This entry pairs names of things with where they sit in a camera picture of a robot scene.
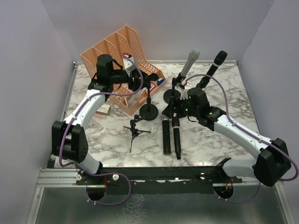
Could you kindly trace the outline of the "small black tripod stand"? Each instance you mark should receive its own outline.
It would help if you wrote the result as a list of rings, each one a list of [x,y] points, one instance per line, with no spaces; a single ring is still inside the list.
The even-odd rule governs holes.
[[[124,128],[128,129],[131,132],[131,145],[130,145],[130,153],[132,150],[133,140],[142,133],[151,133],[151,131],[139,130],[136,128],[136,124],[139,121],[145,120],[145,116],[143,114],[136,114],[134,118],[130,120],[130,127],[124,126]]]

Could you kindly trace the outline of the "black microphone stand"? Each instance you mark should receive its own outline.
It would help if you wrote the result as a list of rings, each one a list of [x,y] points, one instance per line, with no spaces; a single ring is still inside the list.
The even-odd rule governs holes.
[[[181,93],[175,89],[175,87],[179,87],[180,89],[184,89],[184,85],[182,82],[185,80],[185,76],[181,75],[181,72],[178,74],[177,77],[174,77],[171,81],[171,89],[164,92],[163,98],[164,101],[168,104],[170,102],[170,98],[172,96],[178,97]]]
[[[196,85],[196,87],[204,89],[209,84],[209,82],[210,82],[210,76],[204,76],[202,77],[200,82]]]
[[[158,108],[151,103],[150,85],[143,85],[142,87],[147,89],[147,98],[146,104],[140,108],[139,113],[145,116],[146,121],[152,121],[158,116]]]

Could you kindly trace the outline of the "black microphone grey band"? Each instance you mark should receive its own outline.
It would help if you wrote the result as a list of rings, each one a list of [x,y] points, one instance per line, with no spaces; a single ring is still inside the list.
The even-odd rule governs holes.
[[[211,67],[209,68],[208,72],[206,73],[209,76],[213,76],[217,69],[224,63],[228,54],[226,51],[221,50],[214,59]]]

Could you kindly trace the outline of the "black microphone white band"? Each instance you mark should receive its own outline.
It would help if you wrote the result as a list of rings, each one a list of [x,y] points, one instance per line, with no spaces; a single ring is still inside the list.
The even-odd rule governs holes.
[[[172,118],[171,121],[175,145],[175,153],[178,160],[181,159],[181,141],[180,141],[180,123],[177,117]]]

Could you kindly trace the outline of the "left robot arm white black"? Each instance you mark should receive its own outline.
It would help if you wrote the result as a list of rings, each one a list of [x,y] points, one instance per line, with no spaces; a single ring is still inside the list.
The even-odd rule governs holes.
[[[52,155],[59,158],[61,167],[66,167],[62,160],[90,175],[99,175],[102,163],[94,159],[88,152],[85,129],[96,111],[115,96],[114,85],[128,84],[129,96],[139,90],[150,87],[152,81],[159,79],[158,74],[148,75],[138,68],[132,55],[122,54],[123,65],[120,65],[109,54],[97,57],[96,72],[88,85],[87,92],[77,108],[63,121],[55,121],[51,128]]]

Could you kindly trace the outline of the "black microphone silver grille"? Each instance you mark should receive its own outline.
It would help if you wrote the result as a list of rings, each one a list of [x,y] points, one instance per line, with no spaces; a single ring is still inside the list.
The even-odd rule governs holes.
[[[171,154],[170,123],[167,117],[162,118],[163,152],[164,155]]]

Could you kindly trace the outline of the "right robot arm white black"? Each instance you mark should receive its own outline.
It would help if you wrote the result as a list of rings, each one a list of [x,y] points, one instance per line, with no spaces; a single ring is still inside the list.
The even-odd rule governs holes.
[[[167,90],[166,95],[168,106],[162,114],[172,119],[175,127],[180,118],[195,117],[200,125],[226,136],[251,154],[251,159],[226,159],[222,170],[227,176],[252,177],[272,187],[291,168],[287,145],[282,139],[261,136],[229,119],[227,112],[209,104],[201,88],[182,93]]]

